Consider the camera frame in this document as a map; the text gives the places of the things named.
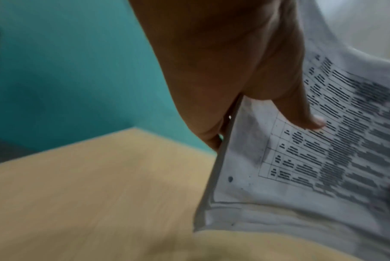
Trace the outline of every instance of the white page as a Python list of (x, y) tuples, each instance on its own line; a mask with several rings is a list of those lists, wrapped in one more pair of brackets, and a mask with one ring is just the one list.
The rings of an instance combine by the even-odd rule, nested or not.
[(319, 131), (243, 98), (195, 230), (287, 233), (365, 260), (390, 260), (390, 62), (340, 43), (300, 0), (311, 110)]

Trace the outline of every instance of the table top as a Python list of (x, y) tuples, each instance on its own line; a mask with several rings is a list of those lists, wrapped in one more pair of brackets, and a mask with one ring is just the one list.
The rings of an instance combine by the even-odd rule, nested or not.
[(192, 217), (215, 157), (139, 129), (0, 164), (0, 261), (356, 260)]

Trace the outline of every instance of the wall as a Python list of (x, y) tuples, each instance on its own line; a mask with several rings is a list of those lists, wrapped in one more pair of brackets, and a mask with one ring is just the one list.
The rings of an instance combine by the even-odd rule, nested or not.
[(127, 2), (0, 0), (1, 139), (46, 150), (131, 126), (206, 149)]

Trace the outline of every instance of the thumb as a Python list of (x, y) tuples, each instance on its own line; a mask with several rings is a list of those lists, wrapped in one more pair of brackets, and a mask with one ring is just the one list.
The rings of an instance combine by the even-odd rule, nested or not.
[(323, 117), (312, 115), (302, 79), (280, 98), (272, 100), (282, 115), (303, 129), (320, 129), (325, 126)]

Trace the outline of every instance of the hand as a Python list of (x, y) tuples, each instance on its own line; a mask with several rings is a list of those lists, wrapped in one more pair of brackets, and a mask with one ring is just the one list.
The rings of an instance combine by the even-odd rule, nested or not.
[(319, 129), (302, 83), (294, 0), (130, 0), (189, 129), (218, 150), (237, 97), (272, 100)]

